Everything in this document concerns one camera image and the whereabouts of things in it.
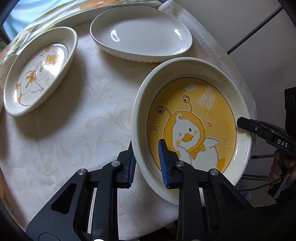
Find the duck's beak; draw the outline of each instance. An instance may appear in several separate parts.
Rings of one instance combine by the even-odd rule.
[[[186,134],[184,135],[184,137],[181,139],[181,141],[184,141],[184,142],[191,141],[192,138],[193,138],[192,135],[186,133]]]

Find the tablecloth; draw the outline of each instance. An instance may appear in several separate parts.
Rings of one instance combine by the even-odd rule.
[[[185,56],[206,60],[224,71],[242,93],[251,118],[252,95],[221,46],[186,10],[169,0],[160,10],[182,21],[193,45]],[[26,227],[54,193],[80,168],[99,169],[128,148],[137,91],[158,64],[139,63],[100,50],[90,23],[75,28],[77,50],[65,78],[36,110],[0,117],[0,167],[8,209]],[[178,207],[159,197],[138,167],[132,187],[118,190],[120,239],[157,230],[178,218]]]

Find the bowl rim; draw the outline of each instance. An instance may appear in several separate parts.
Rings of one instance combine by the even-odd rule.
[[[95,42],[96,44],[99,44],[99,45],[101,45],[101,46],[103,46],[103,47],[105,47],[105,48],[107,48],[107,49],[109,49],[109,50],[112,50],[112,51],[115,51],[115,52],[119,52],[119,53],[122,53],[122,54],[130,54],[130,55],[140,56],[140,57],[156,57],[156,58],[168,58],[168,57],[173,57],[173,56],[179,56],[179,55],[181,55],[181,54],[184,54],[186,51],[188,51],[188,50],[191,48],[192,43],[193,43],[193,38],[192,38],[192,34],[191,34],[191,32],[190,32],[189,29],[184,25],[184,23],[182,23],[179,19],[175,18],[175,17],[172,16],[172,15],[170,15],[170,16],[171,16],[172,18],[176,19],[177,21],[179,21],[179,22],[181,23],[181,25],[183,25],[184,28],[189,32],[190,37],[191,37],[191,38],[190,38],[190,46],[189,46],[188,48],[186,48],[184,51],[180,52],[180,53],[171,54],[171,55],[157,55],[157,56],[156,56],[156,55],[144,55],[144,54],[135,54],[135,53],[124,52],[124,51],[116,50],[116,49],[114,49],[114,48],[111,48],[111,47],[106,46],[105,44],[101,43],[100,41],[98,41],[98,40],[94,37],[94,35],[93,35],[93,33],[92,33],[92,26],[93,26],[93,23],[94,23],[94,22],[96,21],[96,19],[99,18],[102,14],[105,14],[105,13],[108,12],[108,11],[115,11],[115,9],[117,9],[117,8],[122,8],[122,7],[125,7],[125,8],[127,8],[127,7],[129,7],[129,8],[135,8],[135,7],[136,7],[136,8],[149,8],[149,9],[152,9],[152,11],[160,11],[160,12],[162,12],[162,13],[165,13],[165,14],[167,14],[167,15],[170,15],[170,14],[168,14],[168,13],[166,13],[166,12],[163,12],[163,11],[158,10],[158,9],[155,9],[155,8],[146,7],[146,6],[139,6],[139,5],[118,6],[118,7],[111,8],[111,9],[109,9],[109,10],[107,10],[107,11],[101,13],[100,15],[98,15],[98,16],[92,21],[92,23],[91,23],[91,26],[90,26],[90,34],[91,34],[91,37],[92,37],[92,39],[94,40],[94,42]]]
[[[135,99],[135,102],[134,102],[134,106],[133,106],[133,111],[132,111],[132,117],[131,117],[131,125],[133,126],[132,130],[131,130],[131,139],[132,139],[132,145],[133,145],[133,151],[134,151],[134,154],[135,154],[135,157],[137,159],[137,156],[138,158],[141,160],[141,161],[137,161],[137,164],[139,166],[139,169],[144,177],[144,179],[146,180],[146,182],[149,184],[149,186],[159,195],[161,196],[163,199],[169,201],[170,203],[173,203],[173,204],[178,204],[178,199],[176,200],[172,195],[171,193],[174,191],[173,190],[168,190],[166,189],[166,191],[164,191],[164,186],[163,188],[160,187],[159,183],[160,183],[160,180],[157,180],[155,178],[155,176],[151,173],[151,170],[148,166],[148,162],[147,161],[144,161],[144,155],[143,155],[143,152],[141,151],[141,133],[138,131],[139,129],[139,121],[138,121],[138,118],[139,118],[139,115],[138,115],[138,110],[142,104],[142,97],[143,97],[143,94],[146,90],[146,88],[148,87],[148,85],[150,84],[150,81],[152,78],[155,77],[155,75],[163,68],[167,67],[168,65],[170,65],[171,63],[173,62],[179,62],[179,61],[195,61],[195,62],[199,62],[199,63],[203,63],[203,64],[206,64],[208,66],[210,66],[211,68],[214,68],[216,71],[220,72],[225,78],[228,79],[229,83],[237,90],[241,100],[243,101],[244,103],[244,109],[246,111],[246,115],[245,117],[250,117],[249,115],[249,112],[248,112],[248,109],[247,109],[247,105],[245,103],[245,100],[244,98],[242,97],[240,91],[238,90],[238,88],[236,87],[236,85],[234,84],[234,82],[222,71],[220,70],[219,68],[217,68],[216,66],[212,65],[211,63],[207,62],[207,61],[204,61],[202,59],[198,59],[198,58],[192,58],[192,57],[179,57],[179,58],[174,58],[174,59],[170,59],[170,60],[167,60],[166,62],[163,62],[161,63],[160,65],[158,65],[155,69],[153,69],[149,74],[148,76],[145,78],[145,80],[143,81],[143,83],[141,84],[140,88],[139,88],[139,91],[136,95],[136,99]],[[250,152],[251,152],[251,144],[252,144],[252,135],[251,133],[248,133],[247,132],[247,138],[249,139],[249,144],[248,144],[248,150],[247,150],[247,156],[246,156],[246,161],[243,163],[243,168],[236,172],[238,176],[237,180],[236,180],[236,183],[239,181],[239,177],[242,176],[246,166],[247,166],[247,163],[248,163],[248,160],[249,160],[249,157],[250,157]]]
[[[58,30],[58,29],[64,29],[64,30],[66,30],[66,31],[69,31],[69,32],[72,33],[72,35],[73,35],[73,37],[74,37],[74,38],[73,38],[73,39],[74,39],[74,42],[73,42],[73,43],[74,43],[74,44],[73,44],[73,48],[72,48],[71,52],[69,53],[69,57],[68,57],[68,59],[67,59],[65,65],[61,68],[60,72],[59,72],[58,75],[55,77],[54,81],[48,86],[47,90],[46,90],[42,95],[40,95],[40,96],[39,96],[39,97],[38,97],[38,98],[37,98],[37,99],[36,99],[31,105],[29,105],[27,108],[24,108],[23,110],[18,111],[18,112],[14,112],[14,111],[12,111],[11,108],[7,107],[7,100],[6,100],[6,98],[8,98],[8,96],[7,96],[7,94],[6,94],[7,91],[8,91],[8,90],[7,90],[7,88],[8,88],[8,87],[7,87],[7,79],[9,78],[9,75],[10,75],[10,73],[12,72],[12,70],[14,70],[14,66],[15,66],[15,64],[17,63],[19,56],[21,56],[21,55],[23,54],[23,50],[24,50],[25,48],[28,48],[29,46],[34,45],[35,42],[39,41],[39,38],[40,38],[40,37],[42,37],[42,36],[45,35],[45,34],[48,34],[49,32],[56,31],[56,30]],[[47,45],[47,44],[51,44],[51,43],[54,43],[54,42],[44,43],[44,46]],[[77,44],[78,44],[78,35],[77,35],[77,33],[76,33],[76,31],[75,31],[74,29],[69,28],[69,27],[57,27],[57,28],[52,28],[52,29],[50,29],[50,30],[47,30],[47,31],[45,31],[44,33],[38,35],[37,37],[35,37],[35,38],[32,39],[31,41],[29,41],[29,42],[28,42],[28,43],[22,48],[22,50],[17,54],[17,57],[16,57],[16,59],[14,60],[12,66],[10,67],[10,70],[9,70],[9,72],[8,72],[8,74],[7,74],[7,77],[6,77],[6,80],[5,80],[5,84],[4,84],[4,88],[3,88],[3,103],[4,103],[5,110],[7,111],[7,113],[8,113],[10,116],[18,117],[18,116],[24,115],[24,114],[30,112],[32,109],[34,109],[35,105],[40,101],[40,99],[45,95],[45,93],[48,92],[48,91],[52,88],[53,84],[57,81],[57,79],[61,76],[61,74],[63,73],[63,71],[65,70],[65,68],[68,66],[69,61],[72,59],[72,57],[73,57],[73,55],[74,55],[74,52],[75,52],[75,50],[76,50],[76,48],[77,48]],[[38,51],[38,50],[32,50],[32,51],[31,51],[31,55],[28,56],[28,59],[29,59],[34,53],[36,53],[36,51]]]

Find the hand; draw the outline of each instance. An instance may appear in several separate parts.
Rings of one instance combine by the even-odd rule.
[[[177,146],[177,149],[180,153],[180,161],[184,161],[191,164],[190,154],[186,151],[186,149],[181,146]]]
[[[272,182],[278,178],[280,178],[280,175],[281,175],[281,166],[279,165],[279,159],[280,159],[280,153],[278,150],[275,151],[274,153],[274,162],[271,166],[271,171],[270,171],[270,174],[269,174],[269,181]],[[292,168],[296,165],[296,158],[286,158],[284,160],[284,165],[287,167],[287,168]],[[294,180],[296,179],[296,168],[293,169],[293,171],[290,173],[290,176],[287,180],[287,183],[286,183],[286,187],[290,186]]]

